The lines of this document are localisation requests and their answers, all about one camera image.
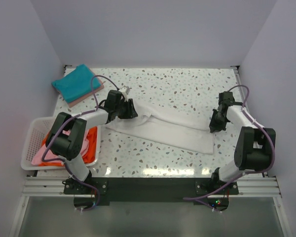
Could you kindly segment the white t shirt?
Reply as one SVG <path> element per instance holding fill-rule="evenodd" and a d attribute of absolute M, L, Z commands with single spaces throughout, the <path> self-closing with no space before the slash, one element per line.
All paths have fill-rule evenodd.
<path fill-rule="evenodd" d="M 204 115 L 187 114 L 140 100 L 134 101 L 134 107 L 138 114 L 136 118 L 116 118 L 106 127 L 197 153 L 214 153 L 214 135 L 209 129 L 209 119 Z"/>

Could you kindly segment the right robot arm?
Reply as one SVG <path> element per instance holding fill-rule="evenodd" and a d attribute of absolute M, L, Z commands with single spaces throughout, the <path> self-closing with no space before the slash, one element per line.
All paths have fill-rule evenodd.
<path fill-rule="evenodd" d="M 225 131 L 229 122 L 238 126 L 240 133 L 233 161 L 211 175 L 209 187 L 215 194 L 221 194 L 243 175 L 265 173 L 275 161 L 275 130 L 257 122 L 242 102 L 235 101 L 231 91 L 225 91 L 219 94 L 218 108 L 213 110 L 210 132 Z"/>

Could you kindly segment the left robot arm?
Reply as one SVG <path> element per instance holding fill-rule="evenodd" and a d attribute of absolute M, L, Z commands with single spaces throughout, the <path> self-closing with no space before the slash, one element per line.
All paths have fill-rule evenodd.
<path fill-rule="evenodd" d="M 60 161 L 76 180 L 75 188 L 82 194 L 92 189 L 91 176 L 80 154 L 86 130 L 111 123 L 116 118 L 133 119 L 138 116 L 133 100 L 128 97 L 130 88 L 110 90 L 103 104 L 94 110 L 75 116 L 61 112 L 57 115 L 46 139 L 43 162 Z"/>

